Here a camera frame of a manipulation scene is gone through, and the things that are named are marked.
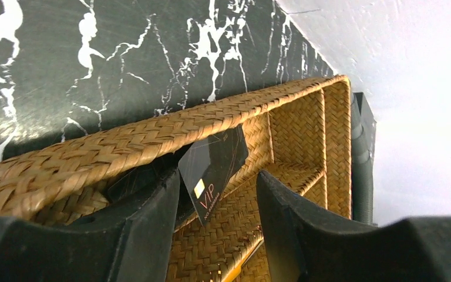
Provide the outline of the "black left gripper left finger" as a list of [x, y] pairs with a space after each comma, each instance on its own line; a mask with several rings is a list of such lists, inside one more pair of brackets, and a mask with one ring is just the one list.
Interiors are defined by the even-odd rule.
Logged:
[[67, 226], [0, 217], [0, 281], [164, 281], [180, 175]]

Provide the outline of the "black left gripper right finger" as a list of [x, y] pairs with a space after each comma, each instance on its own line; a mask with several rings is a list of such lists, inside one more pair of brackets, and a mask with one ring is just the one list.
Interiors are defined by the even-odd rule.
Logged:
[[263, 170], [257, 202], [272, 281], [451, 281], [451, 217], [346, 219]]

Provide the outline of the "dark credit card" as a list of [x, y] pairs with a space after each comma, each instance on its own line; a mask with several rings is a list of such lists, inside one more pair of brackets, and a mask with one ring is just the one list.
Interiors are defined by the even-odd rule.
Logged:
[[241, 125], [193, 142], [186, 149], [178, 168], [201, 225], [210, 221], [229, 180], [247, 157]]

